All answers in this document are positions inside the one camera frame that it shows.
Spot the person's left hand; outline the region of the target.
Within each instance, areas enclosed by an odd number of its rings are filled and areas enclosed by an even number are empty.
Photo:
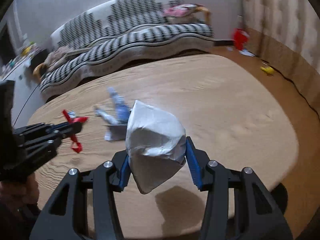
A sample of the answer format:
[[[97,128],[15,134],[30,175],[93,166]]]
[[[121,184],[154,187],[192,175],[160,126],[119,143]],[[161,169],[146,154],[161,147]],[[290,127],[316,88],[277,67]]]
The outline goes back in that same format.
[[[22,183],[1,181],[1,203],[5,204],[13,213],[26,204],[37,204],[39,194],[35,173],[29,175]]]

